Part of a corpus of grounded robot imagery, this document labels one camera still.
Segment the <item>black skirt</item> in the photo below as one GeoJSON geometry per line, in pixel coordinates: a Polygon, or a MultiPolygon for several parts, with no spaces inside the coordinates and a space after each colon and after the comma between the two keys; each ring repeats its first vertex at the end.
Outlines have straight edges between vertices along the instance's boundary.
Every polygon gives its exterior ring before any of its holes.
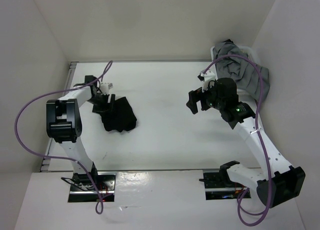
{"type": "Polygon", "coordinates": [[[131,131],[137,125],[137,118],[126,97],[114,102],[111,113],[102,113],[101,121],[106,131],[131,131]]]}

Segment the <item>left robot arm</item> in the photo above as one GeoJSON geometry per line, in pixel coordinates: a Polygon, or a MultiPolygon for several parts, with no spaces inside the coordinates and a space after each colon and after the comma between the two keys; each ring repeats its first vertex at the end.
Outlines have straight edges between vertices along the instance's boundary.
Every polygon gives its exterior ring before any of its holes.
{"type": "Polygon", "coordinates": [[[98,187],[100,181],[94,162],[86,153],[81,140],[83,125],[80,107],[89,102],[94,113],[113,110],[115,95],[109,94],[112,83],[105,83],[93,75],[86,75],[84,83],[76,84],[68,93],[46,103],[46,132],[64,149],[71,159],[77,183],[88,190],[98,187]]]}

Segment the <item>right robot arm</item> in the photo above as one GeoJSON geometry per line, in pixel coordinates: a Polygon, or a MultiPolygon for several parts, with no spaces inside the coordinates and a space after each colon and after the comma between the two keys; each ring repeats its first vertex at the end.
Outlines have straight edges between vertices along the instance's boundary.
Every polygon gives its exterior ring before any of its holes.
{"type": "Polygon", "coordinates": [[[238,161],[220,166],[219,182],[229,187],[239,183],[255,191],[266,205],[271,198],[273,208],[299,196],[306,174],[302,167],[294,167],[275,147],[262,128],[255,126],[257,115],[251,107],[239,100],[237,85],[231,78],[198,77],[203,86],[188,94],[186,106],[193,114],[210,108],[218,110],[223,120],[235,130],[247,144],[258,161],[262,172],[246,168],[238,161]]]}

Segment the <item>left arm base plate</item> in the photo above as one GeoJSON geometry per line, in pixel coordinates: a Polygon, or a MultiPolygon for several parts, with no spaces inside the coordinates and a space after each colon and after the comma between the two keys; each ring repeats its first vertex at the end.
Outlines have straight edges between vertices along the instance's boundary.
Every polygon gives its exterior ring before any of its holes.
{"type": "MultiPolygon", "coordinates": [[[[73,174],[71,178],[61,177],[60,179],[70,186],[68,194],[69,203],[99,201],[97,192],[87,175],[85,175],[83,180],[76,176],[76,174],[73,174]]],[[[95,180],[103,202],[113,202],[115,199],[116,172],[99,171],[95,180]]]]}

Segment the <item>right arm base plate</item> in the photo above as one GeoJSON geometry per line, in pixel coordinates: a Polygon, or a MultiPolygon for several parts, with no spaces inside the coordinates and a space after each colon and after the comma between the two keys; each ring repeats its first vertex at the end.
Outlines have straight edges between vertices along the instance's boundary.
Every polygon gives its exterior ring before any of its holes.
{"type": "Polygon", "coordinates": [[[199,181],[204,184],[206,200],[236,199],[247,189],[240,183],[224,181],[219,171],[204,171],[199,181]]]}

